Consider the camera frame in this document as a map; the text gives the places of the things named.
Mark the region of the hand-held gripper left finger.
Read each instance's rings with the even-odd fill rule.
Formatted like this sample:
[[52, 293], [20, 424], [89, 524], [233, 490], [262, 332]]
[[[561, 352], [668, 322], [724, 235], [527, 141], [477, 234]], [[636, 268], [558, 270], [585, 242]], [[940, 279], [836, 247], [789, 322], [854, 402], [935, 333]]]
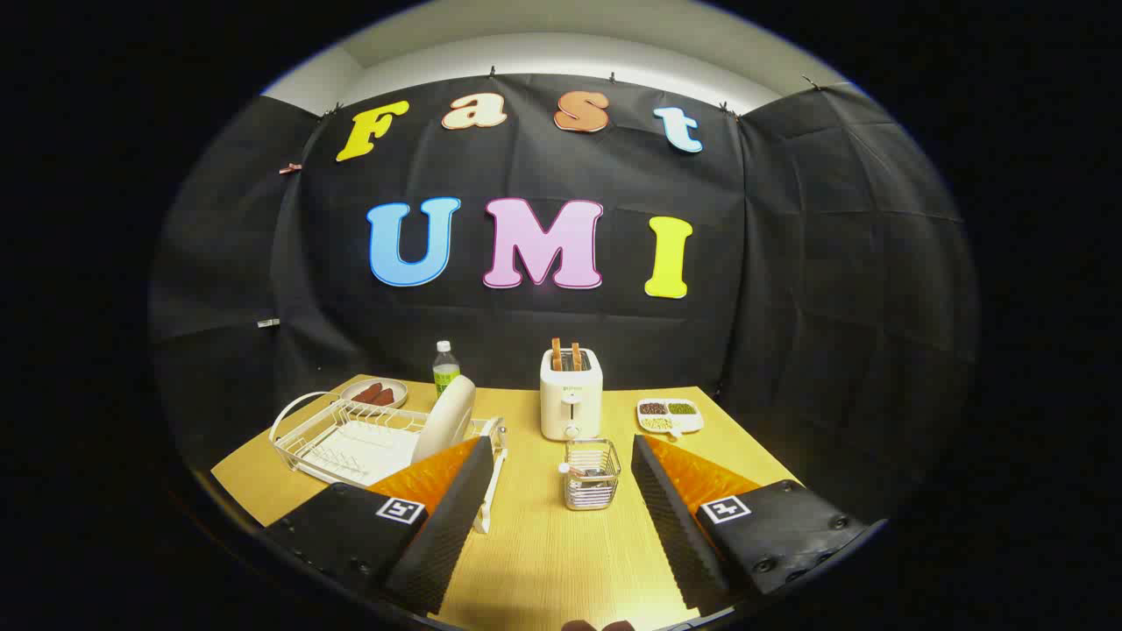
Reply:
[[370, 488], [331, 484], [265, 528], [264, 542], [355, 598], [436, 613], [493, 483], [493, 452], [475, 436]]

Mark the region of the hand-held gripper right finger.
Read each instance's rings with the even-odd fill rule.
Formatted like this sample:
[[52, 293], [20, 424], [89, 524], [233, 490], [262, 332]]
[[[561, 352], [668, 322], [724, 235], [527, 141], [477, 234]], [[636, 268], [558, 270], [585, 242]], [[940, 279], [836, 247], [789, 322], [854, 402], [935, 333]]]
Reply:
[[686, 606], [754, 611], [857, 551], [870, 527], [792, 479], [767, 485], [635, 436], [629, 470]]

